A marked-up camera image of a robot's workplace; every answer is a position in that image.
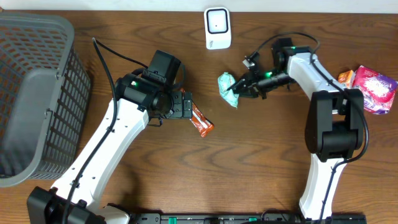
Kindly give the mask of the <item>teal snack packet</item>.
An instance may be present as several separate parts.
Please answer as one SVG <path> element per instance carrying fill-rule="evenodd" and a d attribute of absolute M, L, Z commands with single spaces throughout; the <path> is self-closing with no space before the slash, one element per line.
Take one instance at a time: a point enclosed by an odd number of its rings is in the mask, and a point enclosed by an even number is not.
<path fill-rule="evenodd" d="M 218 77 L 218 88 L 222 99 L 224 99 L 230 106 L 237 108 L 239 95 L 235 94 L 233 90 L 228 88 L 235 83 L 234 77 L 228 72 L 224 72 Z"/>

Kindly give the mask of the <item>small orange white packet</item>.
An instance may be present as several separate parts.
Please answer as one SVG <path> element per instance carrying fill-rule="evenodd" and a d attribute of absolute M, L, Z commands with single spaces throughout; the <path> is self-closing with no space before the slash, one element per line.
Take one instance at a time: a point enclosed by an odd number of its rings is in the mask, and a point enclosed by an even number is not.
<path fill-rule="evenodd" d="M 355 72 L 349 70 L 338 75 L 338 82 L 343 84 L 346 88 L 351 89 L 353 87 L 353 82 L 355 79 Z"/>

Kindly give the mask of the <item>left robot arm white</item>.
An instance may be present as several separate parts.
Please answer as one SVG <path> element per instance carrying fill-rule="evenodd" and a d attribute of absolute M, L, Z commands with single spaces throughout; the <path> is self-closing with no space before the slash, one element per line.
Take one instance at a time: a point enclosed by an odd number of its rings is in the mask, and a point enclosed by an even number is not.
<path fill-rule="evenodd" d="M 116 99 L 71 167 L 50 190 L 36 187 L 27 199 L 31 223 L 131 223 L 129 211 L 100 207 L 104 189 L 133 140 L 151 119 L 190 119 L 192 94 L 175 76 L 136 70 L 119 78 Z"/>

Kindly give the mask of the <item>orange snack bar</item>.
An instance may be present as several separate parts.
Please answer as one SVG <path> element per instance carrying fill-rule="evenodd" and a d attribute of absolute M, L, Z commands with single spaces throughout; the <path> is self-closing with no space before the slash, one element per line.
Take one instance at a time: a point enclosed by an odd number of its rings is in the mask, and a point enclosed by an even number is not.
<path fill-rule="evenodd" d="M 214 130 L 214 124 L 203 115 L 194 102 L 192 102 L 192 117 L 190 121 L 197 128 L 202 138 L 205 138 L 209 132 Z"/>

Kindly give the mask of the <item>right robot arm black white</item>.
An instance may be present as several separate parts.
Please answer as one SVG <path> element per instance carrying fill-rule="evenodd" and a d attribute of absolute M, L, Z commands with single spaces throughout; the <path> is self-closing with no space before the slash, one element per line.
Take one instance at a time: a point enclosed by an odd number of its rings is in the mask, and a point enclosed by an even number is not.
<path fill-rule="evenodd" d="M 309 46 L 296 46 L 289 37 L 274 40 L 273 69 L 261 70 L 255 51 L 243 61 L 249 71 L 229 89 L 250 98 L 265 98 L 268 92 L 291 83 L 304 91 L 310 100 L 304 136 L 311 164 L 299 207 L 304 219 L 326 222 L 343 169 L 358 160 L 354 152 L 367 145 L 363 94 L 336 81 Z"/>

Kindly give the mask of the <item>purple snack package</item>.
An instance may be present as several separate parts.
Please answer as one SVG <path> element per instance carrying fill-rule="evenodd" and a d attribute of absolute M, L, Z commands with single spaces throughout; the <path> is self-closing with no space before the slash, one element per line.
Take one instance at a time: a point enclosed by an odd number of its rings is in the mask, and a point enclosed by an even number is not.
<path fill-rule="evenodd" d="M 372 114 L 388 114 L 396 95 L 397 82 L 361 65 L 355 71 L 353 88 L 358 88 L 363 93 L 366 111 Z"/>

